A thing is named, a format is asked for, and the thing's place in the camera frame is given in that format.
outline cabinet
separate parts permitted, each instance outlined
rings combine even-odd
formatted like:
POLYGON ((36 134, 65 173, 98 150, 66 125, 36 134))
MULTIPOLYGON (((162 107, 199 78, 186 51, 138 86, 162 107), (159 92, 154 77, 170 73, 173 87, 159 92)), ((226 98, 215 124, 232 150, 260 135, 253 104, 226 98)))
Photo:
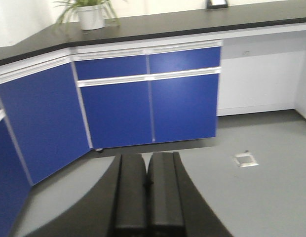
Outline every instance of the cabinet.
POLYGON ((30 189, 4 121, 0 121, 0 237, 5 237, 30 189))
POLYGON ((214 137, 220 46, 203 41, 77 61, 93 147, 214 137))
POLYGON ((70 64, 0 84, 34 183, 89 151, 70 64))
POLYGON ((152 142, 148 82, 81 88, 94 148, 152 142))
POLYGON ((156 142, 214 137, 218 74, 152 81, 156 142))

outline drawer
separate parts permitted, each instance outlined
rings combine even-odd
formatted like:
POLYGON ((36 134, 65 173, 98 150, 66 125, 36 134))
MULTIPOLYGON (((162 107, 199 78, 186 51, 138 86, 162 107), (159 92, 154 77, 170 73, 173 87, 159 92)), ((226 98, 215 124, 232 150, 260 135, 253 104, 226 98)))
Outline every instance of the drawer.
POLYGON ((221 47, 149 55, 150 73, 178 72, 220 65, 221 47))
POLYGON ((75 65, 79 80, 123 77, 147 73, 145 55, 77 61, 75 65))

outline white wall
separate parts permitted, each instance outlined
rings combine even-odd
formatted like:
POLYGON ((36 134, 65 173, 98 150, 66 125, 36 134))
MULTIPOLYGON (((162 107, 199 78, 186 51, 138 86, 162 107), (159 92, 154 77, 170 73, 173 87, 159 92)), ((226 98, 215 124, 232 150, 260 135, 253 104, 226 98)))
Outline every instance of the white wall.
POLYGON ((0 1, 0 47, 16 44, 52 23, 46 0, 0 1))
MULTIPOLYGON (((55 0, 0 1, 0 47, 14 45, 53 24, 62 12, 55 0)), ((229 0, 230 5, 277 0, 229 0)), ((205 0, 112 0, 119 17, 203 9, 205 0)))
POLYGON ((296 110, 306 118, 306 58, 296 95, 296 110))

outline green leaves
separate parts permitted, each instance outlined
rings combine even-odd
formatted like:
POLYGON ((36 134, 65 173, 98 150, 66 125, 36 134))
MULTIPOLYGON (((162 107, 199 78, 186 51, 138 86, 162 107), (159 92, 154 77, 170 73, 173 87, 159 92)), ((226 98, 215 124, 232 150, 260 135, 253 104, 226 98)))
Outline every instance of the green leaves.
POLYGON ((64 11, 58 17, 56 21, 57 24, 69 22, 70 18, 77 12, 78 7, 103 5, 104 11, 106 12, 107 16, 109 18, 114 19, 117 22, 117 24, 120 25, 118 16, 110 0, 61 0, 54 2, 60 3, 60 5, 58 6, 66 6, 64 11))

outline potted plant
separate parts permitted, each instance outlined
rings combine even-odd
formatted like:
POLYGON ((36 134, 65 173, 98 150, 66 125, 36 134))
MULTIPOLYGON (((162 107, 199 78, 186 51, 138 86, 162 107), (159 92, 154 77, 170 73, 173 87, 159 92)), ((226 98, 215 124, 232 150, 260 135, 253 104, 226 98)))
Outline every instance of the potted plant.
POLYGON ((57 19, 62 24, 70 20, 77 13, 82 30, 94 30, 104 27, 103 10, 109 18, 114 19, 119 25, 117 14, 110 0, 61 0, 58 6, 65 6, 65 9, 57 19))

